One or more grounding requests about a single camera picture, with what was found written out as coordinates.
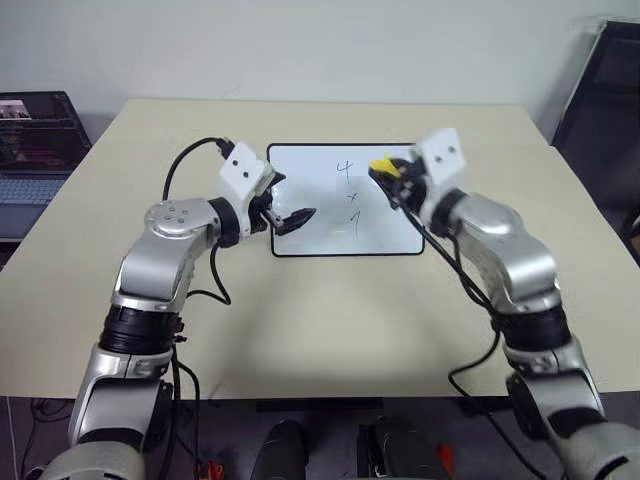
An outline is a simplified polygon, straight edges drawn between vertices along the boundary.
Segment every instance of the black cylindrical object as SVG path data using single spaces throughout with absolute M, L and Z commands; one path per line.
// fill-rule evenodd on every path
M 505 343 L 514 350 L 541 352 L 571 341 L 562 305 L 543 312 L 501 315 L 498 321 Z
M 111 305 L 100 335 L 100 348 L 129 355 L 154 355 L 173 345 L 184 325 L 177 313 L 144 312 Z

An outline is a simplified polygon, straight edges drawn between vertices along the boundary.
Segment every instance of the black connector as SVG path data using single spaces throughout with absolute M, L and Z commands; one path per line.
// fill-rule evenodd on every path
M 236 148 L 236 144 L 228 138 L 216 139 L 216 145 L 220 149 L 220 155 L 222 155 L 225 160 L 229 158 L 229 155 L 231 155 L 233 149 Z

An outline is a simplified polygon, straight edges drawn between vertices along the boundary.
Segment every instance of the laptop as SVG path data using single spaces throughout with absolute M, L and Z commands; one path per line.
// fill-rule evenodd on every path
M 65 92 L 0 93 L 0 242 L 26 236 L 90 148 Z

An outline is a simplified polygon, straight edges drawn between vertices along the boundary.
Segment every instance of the white wall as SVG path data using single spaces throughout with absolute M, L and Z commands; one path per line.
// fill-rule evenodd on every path
M 134 96 L 521 103 L 549 138 L 598 24 L 638 0 L 0 0 L 0 90 L 96 139 Z

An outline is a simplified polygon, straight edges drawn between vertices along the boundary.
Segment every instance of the robotic arm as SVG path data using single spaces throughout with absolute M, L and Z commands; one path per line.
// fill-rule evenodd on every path
M 460 190 L 464 170 L 458 136 L 447 129 L 418 143 L 410 159 L 372 163 L 369 174 L 392 208 L 454 237 L 478 269 L 515 370 L 507 390 L 520 428 L 547 440 L 571 479 L 640 478 L 640 432 L 605 418 L 567 326 L 551 253 L 513 209 Z
M 100 341 L 91 351 L 69 424 L 71 448 L 41 478 L 143 479 L 139 452 L 152 419 L 161 415 L 161 379 L 175 335 L 184 327 L 180 311 L 195 261 L 211 250 L 213 262 L 219 247 L 264 231 L 267 223 L 276 235 L 284 235 L 315 213 L 302 209 L 281 218 L 271 209 L 270 188 L 284 175 L 248 145 L 231 147 L 220 171 L 222 197 L 166 200 L 147 211 L 144 231 L 122 261 Z

